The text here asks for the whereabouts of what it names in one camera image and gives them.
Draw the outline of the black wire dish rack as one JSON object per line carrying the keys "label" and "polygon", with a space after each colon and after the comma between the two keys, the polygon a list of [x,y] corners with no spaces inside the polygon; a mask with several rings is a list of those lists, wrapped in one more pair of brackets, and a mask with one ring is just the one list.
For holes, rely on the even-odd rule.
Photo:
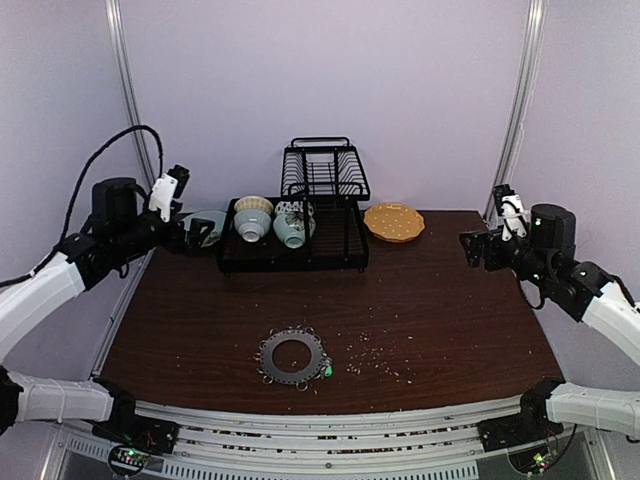
{"label": "black wire dish rack", "polygon": [[359,203],[371,196],[346,136],[297,137],[284,148],[280,194],[230,201],[217,265],[233,273],[354,269],[369,247]]}

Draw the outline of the metal keyring disc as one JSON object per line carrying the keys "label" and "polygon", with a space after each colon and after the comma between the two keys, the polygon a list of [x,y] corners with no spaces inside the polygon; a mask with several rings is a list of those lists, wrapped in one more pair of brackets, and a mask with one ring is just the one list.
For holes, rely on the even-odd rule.
{"label": "metal keyring disc", "polygon": [[[301,344],[309,352],[309,361],[292,372],[282,370],[274,360],[276,349],[289,342]],[[321,337],[312,327],[301,325],[283,330],[272,329],[269,336],[259,343],[257,359],[257,370],[265,384],[280,384],[294,387],[298,391],[305,391],[312,381],[322,379],[319,372],[324,364],[333,365]]]}

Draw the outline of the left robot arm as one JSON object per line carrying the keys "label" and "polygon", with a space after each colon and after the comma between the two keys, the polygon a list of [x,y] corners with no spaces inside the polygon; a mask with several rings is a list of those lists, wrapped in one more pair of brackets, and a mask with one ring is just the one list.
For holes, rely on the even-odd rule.
{"label": "left robot arm", "polygon": [[[1,285],[1,354],[13,348],[51,313],[93,289],[111,272],[121,277],[132,261],[157,247],[193,255],[216,226],[212,220],[186,220],[178,200],[185,181],[164,174],[143,205],[142,188],[132,178],[102,181],[93,188],[92,212],[82,229],[64,234],[25,277]],[[1,428],[27,421],[95,422],[123,444],[144,433],[136,401],[105,380],[62,381],[1,370]]]}

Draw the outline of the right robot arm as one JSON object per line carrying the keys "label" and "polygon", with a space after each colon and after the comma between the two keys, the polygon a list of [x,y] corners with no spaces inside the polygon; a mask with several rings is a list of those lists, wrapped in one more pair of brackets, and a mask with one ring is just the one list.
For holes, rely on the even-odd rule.
{"label": "right robot arm", "polygon": [[[542,302],[552,301],[637,361],[639,304],[618,276],[575,259],[575,215],[554,204],[536,204],[524,212],[515,200],[503,199],[501,227],[460,234],[468,265],[511,270],[518,281],[537,287]],[[526,442],[572,423],[617,432],[636,443],[639,395],[545,378],[521,396],[519,413],[505,422],[506,430]]]}

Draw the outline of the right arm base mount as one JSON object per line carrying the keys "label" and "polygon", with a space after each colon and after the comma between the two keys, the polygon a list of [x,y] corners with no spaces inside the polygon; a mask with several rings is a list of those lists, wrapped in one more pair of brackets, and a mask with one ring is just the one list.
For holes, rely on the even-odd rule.
{"label": "right arm base mount", "polygon": [[485,452],[509,449],[559,435],[564,431],[561,423],[546,417],[528,417],[523,413],[483,420],[477,429]]}

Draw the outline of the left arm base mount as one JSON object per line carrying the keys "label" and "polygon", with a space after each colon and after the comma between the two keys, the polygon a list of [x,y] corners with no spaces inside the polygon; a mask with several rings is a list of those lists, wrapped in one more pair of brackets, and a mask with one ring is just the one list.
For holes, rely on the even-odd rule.
{"label": "left arm base mount", "polygon": [[90,421],[92,434],[155,455],[171,454],[179,433],[179,425],[134,414],[104,422]]}

